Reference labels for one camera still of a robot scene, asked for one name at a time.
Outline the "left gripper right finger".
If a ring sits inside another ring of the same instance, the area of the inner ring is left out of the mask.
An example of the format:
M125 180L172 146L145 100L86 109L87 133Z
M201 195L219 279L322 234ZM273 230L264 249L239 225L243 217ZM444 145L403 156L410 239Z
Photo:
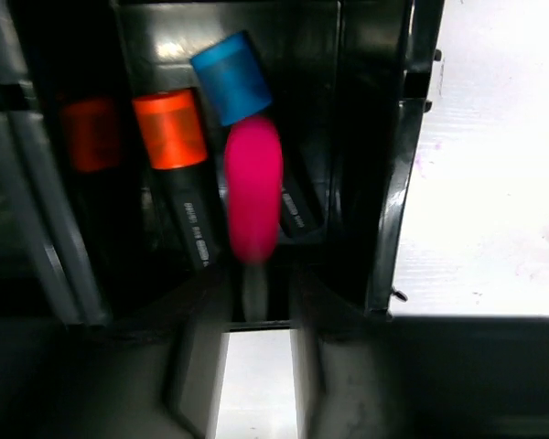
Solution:
M549 317L366 316L293 271L302 438L549 438Z

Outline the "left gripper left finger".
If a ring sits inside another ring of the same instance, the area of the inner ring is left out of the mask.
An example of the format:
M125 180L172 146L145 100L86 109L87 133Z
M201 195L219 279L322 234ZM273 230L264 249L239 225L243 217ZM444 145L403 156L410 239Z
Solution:
M208 438L230 279L212 265L102 329L0 318L0 438Z

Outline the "pink highlighter cap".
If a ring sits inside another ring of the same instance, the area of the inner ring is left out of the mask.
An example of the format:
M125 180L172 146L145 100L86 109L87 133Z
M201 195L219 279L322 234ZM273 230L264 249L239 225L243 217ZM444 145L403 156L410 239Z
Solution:
M278 242L284 160L274 123L248 117L230 130L224 152L231 250L243 263L266 262Z

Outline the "orange highlighter marker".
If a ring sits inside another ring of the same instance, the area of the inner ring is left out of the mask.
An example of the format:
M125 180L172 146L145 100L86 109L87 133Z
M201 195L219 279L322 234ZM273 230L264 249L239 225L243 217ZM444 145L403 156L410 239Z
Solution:
M207 150L208 158L194 166L173 170L151 167L164 191L184 250L196 271L218 261L225 248L221 199L208 147Z

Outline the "blue highlighter cap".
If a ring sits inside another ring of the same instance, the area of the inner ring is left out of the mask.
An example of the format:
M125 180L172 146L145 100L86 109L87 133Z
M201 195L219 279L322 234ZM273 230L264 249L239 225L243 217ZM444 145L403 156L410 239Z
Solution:
M190 64L223 126L257 114L273 102L244 32L205 48L190 59Z

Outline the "pink highlighter marker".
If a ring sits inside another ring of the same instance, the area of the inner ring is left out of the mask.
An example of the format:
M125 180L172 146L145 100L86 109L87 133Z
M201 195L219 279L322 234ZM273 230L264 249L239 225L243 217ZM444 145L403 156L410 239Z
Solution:
M242 311L248 322L264 321L268 313L266 262L245 264L242 268Z

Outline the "orange highlighter cap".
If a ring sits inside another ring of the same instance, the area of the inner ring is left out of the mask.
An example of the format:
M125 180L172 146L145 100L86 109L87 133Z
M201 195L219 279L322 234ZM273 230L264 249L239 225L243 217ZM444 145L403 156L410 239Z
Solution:
M189 167L208 158L191 89L133 98L133 106L153 169Z

